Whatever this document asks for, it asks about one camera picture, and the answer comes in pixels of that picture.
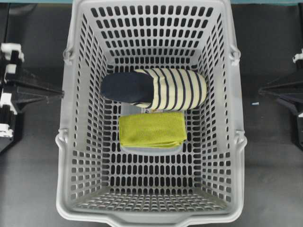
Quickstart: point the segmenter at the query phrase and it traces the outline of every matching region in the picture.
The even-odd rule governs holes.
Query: black surface
[[[0,3],[0,43],[4,42],[9,14],[9,4]]]
[[[28,69],[58,84],[70,13],[69,5],[41,4],[27,16],[9,17],[7,40],[21,42]],[[301,227],[303,152],[292,144],[296,129],[285,107],[258,95],[260,86],[295,71],[292,57],[302,47],[298,7],[237,5],[233,13],[248,137],[244,209],[233,223],[205,227]],[[0,155],[1,227],[106,226],[67,221],[56,211],[59,118],[59,102],[29,106],[23,139]]]

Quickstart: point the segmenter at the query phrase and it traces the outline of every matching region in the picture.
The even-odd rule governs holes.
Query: towel
[[[119,118],[120,144],[124,147],[173,148],[187,139],[181,112],[142,113]]]

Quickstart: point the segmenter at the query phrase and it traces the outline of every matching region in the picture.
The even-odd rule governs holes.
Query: striped slipper
[[[154,95],[151,103],[134,105],[153,110],[187,110],[201,105],[206,98],[206,83],[191,70],[136,70],[153,78]]]
[[[119,86],[118,80],[113,81],[114,77],[108,75],[102,82],[101,93],[109,99],[128,102],[140,108],[187,110],[201,105],[206,98],[206,82],[203,76],[191,70],[155,68],[115,74],[116,77],[117,75],[123,80],[122,83],[130,89],[118,94],[120,97],[109,95],[110,91],[121,91],[121,89],[115,89]],[[145,78],[144,83],[141,80],[145,75],[149,75],[150,78]],[[127,84],[126,78],[132,78],[130,79],[133,81],[132,84]]]

